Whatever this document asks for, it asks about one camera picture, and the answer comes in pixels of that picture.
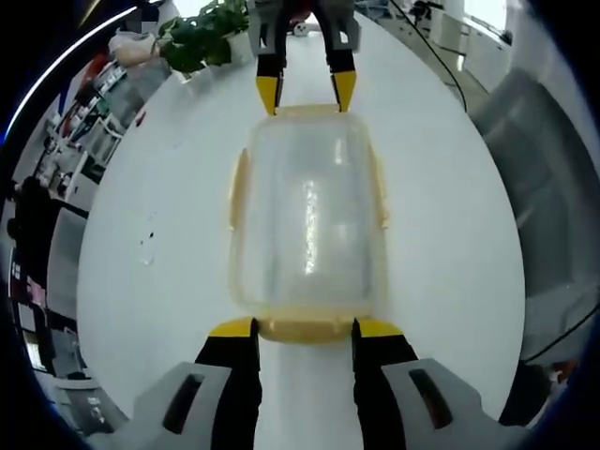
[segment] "potted plant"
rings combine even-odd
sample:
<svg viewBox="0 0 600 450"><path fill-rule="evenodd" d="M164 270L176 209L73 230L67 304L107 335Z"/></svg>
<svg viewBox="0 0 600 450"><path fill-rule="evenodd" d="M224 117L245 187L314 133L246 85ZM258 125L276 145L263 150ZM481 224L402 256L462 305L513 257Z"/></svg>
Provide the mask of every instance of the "potted plant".
<svg viewBox="0 0 600 450"><path fill-rule="evenodd" d="M159 28L157 45L160 56L186 81L205 68L202 40L195 18L175 17Z"/></svg>
<svg viewBox="0 0 600 450"><path fill-rule="evenodd" d="M204 68L251 61L248 14L243 1L213 2L198 16L174 18L158 31L160 55L173 70L191 78Z"/></svg>
<svg viewBox="0 0 600 450"><path fill-rule="evenodd" d="M204 26L215 32L215 41L207 49L206 64L243 65L253 59L248 37L248 12L244 0L226 0L200 11Z"/></svg>

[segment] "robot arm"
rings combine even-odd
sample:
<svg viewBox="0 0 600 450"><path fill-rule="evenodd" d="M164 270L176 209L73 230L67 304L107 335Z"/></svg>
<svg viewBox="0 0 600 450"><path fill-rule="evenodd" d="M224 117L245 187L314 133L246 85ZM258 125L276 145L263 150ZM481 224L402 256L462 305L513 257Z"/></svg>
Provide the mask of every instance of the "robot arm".
<svg viewBox="0 0 600 450"><path fill-rule="evenodd" d="M298 3L290 0L248 0L250 45L258 55L256 84L269 115L275 115L286 67L286 36ZM348 111L356 72L353 52L358 50L360 26L353 0L307 0L322 30L327 64L341 112Z"/></svg>
<svg viewBox="0 0 600 450"><path fill-rule="evenodd" d="M133 419L96 434L98 450L251 449L262 389L259 323L217 327L196 363L182 363L136 401ZM504 450L526 430L503 427L479 394L433 360L417 360L393 325L361 319L352 327L354 401L366 450Z"/></svg>

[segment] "chair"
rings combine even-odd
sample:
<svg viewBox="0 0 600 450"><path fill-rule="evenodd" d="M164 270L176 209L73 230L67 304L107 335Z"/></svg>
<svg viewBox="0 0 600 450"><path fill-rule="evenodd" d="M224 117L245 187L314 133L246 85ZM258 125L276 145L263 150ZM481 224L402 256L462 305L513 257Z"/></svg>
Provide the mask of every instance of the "chair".
<svg viewBox="0 0 600 450"><path fill-rule="evenodd" d="M521 359L577 358L593 320L539 357L589 314L600 282L600 182L587 148L548 90L513 70L472 117L512 204L525 270Z"/></svg>

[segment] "cabinet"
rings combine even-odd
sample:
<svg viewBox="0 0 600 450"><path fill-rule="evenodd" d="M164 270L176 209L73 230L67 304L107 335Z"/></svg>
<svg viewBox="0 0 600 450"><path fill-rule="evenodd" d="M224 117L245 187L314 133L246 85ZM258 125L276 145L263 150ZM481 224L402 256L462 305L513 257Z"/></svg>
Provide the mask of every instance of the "cabinet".
<svg viewBox="0 0 600 450"><path fill-rule="evenodd" d="M463 68L491 92L510 70L511 47L491 32L472 27Z"/></svg>
<svg viewBox="0 0 600 450"><path fill-rule="evenodd" d="M92 208L92 202L98 190L98 184L82 173L83 166L89 158L87 152L83 152L65 193L65 202L84 211L89 211Z"/></svg>
<svg viewBox="0 0 600 450"><path fill-rule="evenodd" d="M464 54L467 51L470 27L441 9L431 11L429 38L442 49Z"/></svg>

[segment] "container lid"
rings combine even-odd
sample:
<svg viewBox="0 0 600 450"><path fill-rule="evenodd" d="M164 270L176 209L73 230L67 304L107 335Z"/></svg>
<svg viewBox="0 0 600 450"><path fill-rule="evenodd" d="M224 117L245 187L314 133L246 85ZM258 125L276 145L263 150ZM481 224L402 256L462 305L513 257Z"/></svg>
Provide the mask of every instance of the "container lid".
<svg viewBox="0 0 600 450"><path fill-rule="evenodd" d="M336 108L280 108L262 121L232 186L233 296L286 336L299 323L343 334L385 297L375 158L364 123Z"/></svg>

